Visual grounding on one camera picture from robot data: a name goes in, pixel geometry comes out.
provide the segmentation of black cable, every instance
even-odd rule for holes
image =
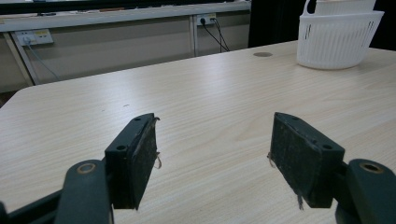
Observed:
[[[201,24],[204,26],[204,28],[206,29],[206,31],[216,40],[216,42],[218,42],[218,44],[220,44],[220,42],[212,35],[212,33],[209,32],[209,30],[207,30],[205,22],[201,21]],[[229,51],[228,49],[226,49],[222,44],[220,44],[221,48],[224,48],[225,50]]]
[[[224,39],[224,37],[223,37],[223,35],[222,35],[222,33],[221,33],[219,21],[218,21],[216,18],[213,18],[213,19],[210,19],[210,20],[214,21],[216,27],[218,28],[219,36],[220,36],[220,42],[221,42],[221,39],[222,39],[223,42],[224,42],[225,47],[227,48],[228,51],[230,51],[230,48],[228,47],[228,45],[227,45],[227,43],[225,42],[225,39]]]

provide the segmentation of round mark on table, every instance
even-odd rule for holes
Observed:
[[[257,52],[257,53],[254,53],[253,55],[257,56],[257,57],[270,57],[270,56],[273,56],[273,54],[270,53],[270,52]]]

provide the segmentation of electrical outlet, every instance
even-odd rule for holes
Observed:
[[[215,19],[215,18],[216,18],[216,13],[197,15],[197,25],[202,25],[201,19],[205,20],[205,25],[214,24],[215,22],[210,19]]]
[[[15,35],[17,35],[17,38],[22,46],[26,45],[26,38],[30,40],[30,45],[53,43],[49,29],[16,31]]]

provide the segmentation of loose thread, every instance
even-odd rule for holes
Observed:
[[[301,196],[300,194],[297,194],[297,202],[298,202],[298,207],[300,208],[300,210],[304,211],[303,196]]]
[[[158,160],[158,167],[154,166],[156,169],[161,169],[161,167],[163,166],[163,163],[161,162],[161,159],[160,159],[160,153],[161,152],[157,152],[157,159],[156,160]]]
[[[272,159],[272,158],[271,158],[271,151],[268,152],[267,158],[268,158],[268,160],[270,161],[271,167],[272,167],[272,168],[275,168],[275,166],[274,166],[274,164],[272,163],[272,160],[271,160],[271,159]]]

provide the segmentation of table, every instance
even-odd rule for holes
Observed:
[[[254,53],[270,52],[270,57]],[[139,211],[116,223],[334,223],[299,210],[271,168],[276,111],[396,171],[396,52],[370,49],[336,71],[296,63],[296,42],[30,87],[0,109],[0,199],[12,211],[62,187],[66,170],[102,159],[128,121],[153,112],[163,167]]]

